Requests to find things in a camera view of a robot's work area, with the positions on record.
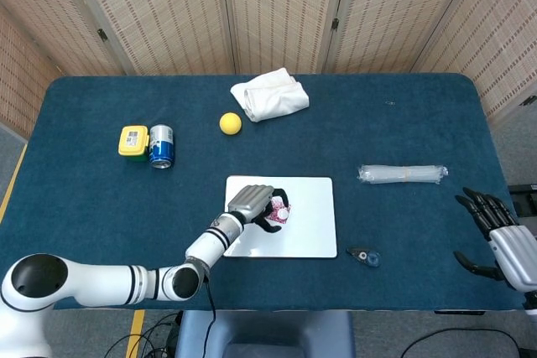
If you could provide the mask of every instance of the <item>blue chair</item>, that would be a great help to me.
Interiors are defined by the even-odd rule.
[[[212,312],[185,311],[175,358],[201,358]],[[217,311],[206,358],[354,358],[350,312]]]

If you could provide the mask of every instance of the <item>gray floor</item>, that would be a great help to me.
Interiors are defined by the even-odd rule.
[[[399,357],[414,340],[448,327],[501,329],[525,348],[537,348],[537,331],[524,312],[488,312],[483,316],[432,312],[357,312],[354,316],[357,358]],[[449,332],[417,344],[405,358],[518,357],[513,342],[491,332]]]
[[[537,102],[520,107],[493,139],[507,183],[537,184]]]
[[[23,151],[24,143],[0,127],[0,203]]]
[[[145,312],[142,333],[166,315],[176,314],[172,310],[148,310]],[[168,324],[174,318],[167,318]],[[130,309],[69,309],[53,311],[46,322],[45,336],[55,358],[102,358],[112,345],[125,335],[129,335],[133,323]],[[166,344],[171,326],[163,325],[155,329],[151,342],[155,348]],[[107,356],[124,358],[128,340],[118,343]]]

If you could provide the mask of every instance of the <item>robot finger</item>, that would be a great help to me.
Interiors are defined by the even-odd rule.
[[[269,201],[267,203],[267,206],[265,207],[265,210],[263,211],[263,213],[261,213],[261,215],[263,217],[268,217],[269,215],[272,214],[273,211],[274,211],[274,207],[272,206],[272,202]]]
[[[272,196],[279,196],[282,198],[282,201],[284,202],[285,207],[289,207],[289,198],[287,197],[287,194],[285,193],[285,190],[283,189],[274,189],[274,192],[272,192]]]
[[[500,209],[500,206],[494,201],[493,198],[490,197],[490,195],[483,195],[483,198],[487,202],[488,206],[493,211],[496,218],[498,218],[498,221],[500,223],[500,226],[509,226],[509,221],[505,214]]]
[[[479,228],[479,231],[483,234],[487,241],[490,241],[490,236],[488,235],[488,233],[493,228],[491,227],[485,216],[482,214],[482,212],[477,208],[477,206],[466,197],[457,195],[455,196],[455,199],[461,205],[463,205],[465,209],[467,209],[467,211],[472,215],[472,218],[476,223],[477,228]]]
[[[493,213],[493,211],[491,210],[487,201],[483,198],[483,195],[481,193],[476,192],[475,190],[472,190],[470,188],[462,188],[462,191],[473,200],[474,204],[483,213],[483,216],[489,222],[492,229],[495,230],[496,228],[499,228],[500,226],[502,226],[501,222],[498,220],[497,216]]]
[[[241,190],[239,190],[239,192],[235,195],[235,197],[233,197],[233,199],[241,200],[244,197],[249,196],[253,191],[254,191],[253,186],[249,184],[247,186],[244,186]]]
[[[492,278],[496,281],[502,281],[505,279],[502,271],[497,267],[478,266],[476,263],[472,262],[470,259],[464,256],[462,252],[459,251],[454,251],[453,255],[455,255],[455,259],[459,262],[459,264],[472,274]]]
[[[249,196],[253,205],[264,203],[264,200],[267,200],[268,203],[270,202],[270,198],[274,192],[274,188],[272,186],[255,184],[252,186],[252,188],[253,190]]]
[[[269,232],[271,234],[274,234],[275,232],[278,232],[282,229],[281,226],[271,226],[269,222],[266,221],[261,215],[256,217],[253,222],[260,226],[265,232]]]
[[[509,226],[517,226],[519,223],[513,218],[513,216],[511,215],[511,212],[509,211],[509,209],[507,208],[507,206],[498,198],[498,197],[494,197],[492,195],[487,195],[487,197],[491,198],[492,200],[494,200],[494,202],[498,205],[498,207],[500,208],[500,210],[502,211],[505,219],[507,220],[508,222],[508,225]]]

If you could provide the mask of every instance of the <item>yellow container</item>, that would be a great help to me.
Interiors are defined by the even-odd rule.
[[[117,152],[133,161],[147,161],[149,131],[145,126],[126,126],[121,131]]]

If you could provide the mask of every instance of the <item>tennis ball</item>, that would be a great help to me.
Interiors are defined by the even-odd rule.
[[[225,134],[237,134],[241,130],[242,122],[239,115],[233,112],[224,113],[220,118],[220,129]]]

